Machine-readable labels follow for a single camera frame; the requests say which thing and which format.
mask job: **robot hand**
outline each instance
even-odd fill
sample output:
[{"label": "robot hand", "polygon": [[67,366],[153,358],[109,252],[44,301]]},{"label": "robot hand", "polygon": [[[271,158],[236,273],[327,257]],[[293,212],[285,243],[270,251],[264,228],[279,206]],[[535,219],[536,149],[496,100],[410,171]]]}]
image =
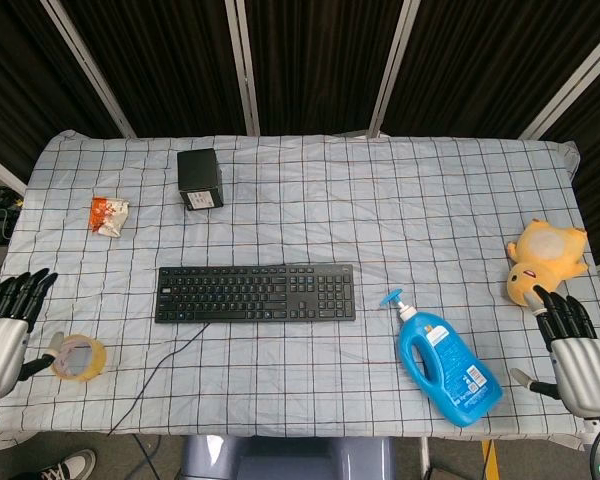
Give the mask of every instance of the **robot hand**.
[{"label": "robot hand", "polygon": [[62,343],[62,333],[54,335],[51,345],[41,358],[23,365],[29,334],[33,330],[47,291],[58,275],[42,269],[0,283],[0,398],[15,384],[53,363]]},{"label": "robot hand", "polygon": [[573,297],[563,299],[540,286],[525,300],[550,352],[556,384],[538,382],[517,368],[511,375],[532,392],[562,400],[573,415],[600,418],[600,340],[587,311]]}]

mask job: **sneaker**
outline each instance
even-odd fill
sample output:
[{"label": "sneaker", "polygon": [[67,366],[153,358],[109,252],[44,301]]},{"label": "sneaker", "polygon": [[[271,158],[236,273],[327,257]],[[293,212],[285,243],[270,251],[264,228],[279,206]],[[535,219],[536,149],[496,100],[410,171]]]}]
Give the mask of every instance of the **sneaker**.
[{"label": "sneaker", "polygon": [[86,480],[95,466],[96,454],[92,450],[80,450],[59,464],[42,470],[40,480]]}]

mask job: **stuffed animal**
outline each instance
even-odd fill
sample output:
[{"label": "stuffed animal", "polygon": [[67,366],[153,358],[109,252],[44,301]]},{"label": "stuffed animal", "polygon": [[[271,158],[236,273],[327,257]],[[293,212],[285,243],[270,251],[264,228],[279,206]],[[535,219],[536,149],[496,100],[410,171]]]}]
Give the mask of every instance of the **stuffed animal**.
[{"label": "stuffed animal", "polygon": [[526,292],[540,285],[554,292],[567,278],[587,271],[580,259],[587,242],[587,232],[581,228],[556,228],[548,222],[534,219],[525,228],[518,243],[507,245],[507,253],[516,262],[507,278],[511,300],[526,306]]}]

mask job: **tablecloth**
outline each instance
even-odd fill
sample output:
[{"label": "tablecloth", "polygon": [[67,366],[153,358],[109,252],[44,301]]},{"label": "tablecloth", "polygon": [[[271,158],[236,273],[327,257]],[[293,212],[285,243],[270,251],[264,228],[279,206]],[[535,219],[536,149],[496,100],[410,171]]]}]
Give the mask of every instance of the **tablecloth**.
[{"label": "tablecloth", "polygon": [[[213,148],[225,206],[185,210],[177,152]],[[272,436],[422,434],[519,438],[575,434],[561,402],[515,384],[517,367],[551,381],[535,319],[506,295],[505,246],[533,218],[582,226],[564,159],[541,141],[330,136],[101,140],[67,131],[40,155],[2,278],[59,274],[27,359],[56,331],[99,339],[102,375],[50,371],[0,401],[0,430],[109,431],[157,363],[198,324],[155,324],[162,266],[346,262],[355,322],[214,324],[162,365],[118,433]],[[87,227],[93,196],[130,202],[120,238]],[[600,284],[582,300],[600,337]],[[396,360],[387,291],[446,318],[498,378],[504,397],[468,428],[442,418]]]}]

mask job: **black box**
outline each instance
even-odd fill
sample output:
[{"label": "black box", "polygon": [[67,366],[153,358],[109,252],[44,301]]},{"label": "black box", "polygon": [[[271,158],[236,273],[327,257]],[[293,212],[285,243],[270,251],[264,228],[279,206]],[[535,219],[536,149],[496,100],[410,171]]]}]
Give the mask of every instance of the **black box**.
[{"label": "black box", "polygon": [[187,210],[223,205],[222,174],[213,148],[178,153],[178,188]]}]

